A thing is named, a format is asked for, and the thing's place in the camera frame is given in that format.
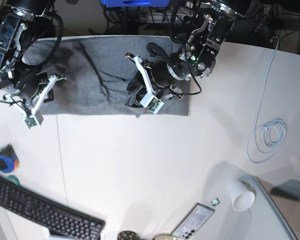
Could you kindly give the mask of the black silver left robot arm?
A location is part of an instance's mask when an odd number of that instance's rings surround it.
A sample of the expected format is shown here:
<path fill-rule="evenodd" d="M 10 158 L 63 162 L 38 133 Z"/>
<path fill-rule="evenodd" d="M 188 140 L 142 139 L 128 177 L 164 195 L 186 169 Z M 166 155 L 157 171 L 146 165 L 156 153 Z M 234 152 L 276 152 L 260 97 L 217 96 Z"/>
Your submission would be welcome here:
<path fill-rule="evenodd" d="M 212 73 L 222 42 L 233 23 L 247 15 L 251 3 L 250 0 L 196 0 L 194 13 L 183 19 L 183 33 L 178 36 L 175 20 L 185 4 L 184 0 L 178 0 L 172 9 L 168 34 L 172 42 L 180 45 L 179 49 L 167 54 L 158 44 L 148 43 L 146 50 L 151 57 L 158 58 L 157 62 L 126 53 L 124 57 L 135 64 L 137 73 L 127 87 L 131 97 L 125 105 L 157 114 L 166 99 L 186 96 L 181 83 Z"/>

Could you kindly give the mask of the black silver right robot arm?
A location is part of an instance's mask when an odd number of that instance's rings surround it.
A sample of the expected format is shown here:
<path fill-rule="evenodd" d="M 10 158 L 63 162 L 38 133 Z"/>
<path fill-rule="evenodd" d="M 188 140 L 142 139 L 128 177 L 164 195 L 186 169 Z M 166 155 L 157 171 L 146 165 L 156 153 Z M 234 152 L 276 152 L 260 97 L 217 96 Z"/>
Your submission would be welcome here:
<path fill-rule="evenodd" d="M 0 10 L 0 90 L 26 102 L 43 92 L 48 76 L 44 66 L 55 55 L 63 35 L 63 20 L 53 0 L 8 0 Z M 22 61 L 26 51 L 58 23 L 57 39 L 47 57 L 36 65 Z"/>

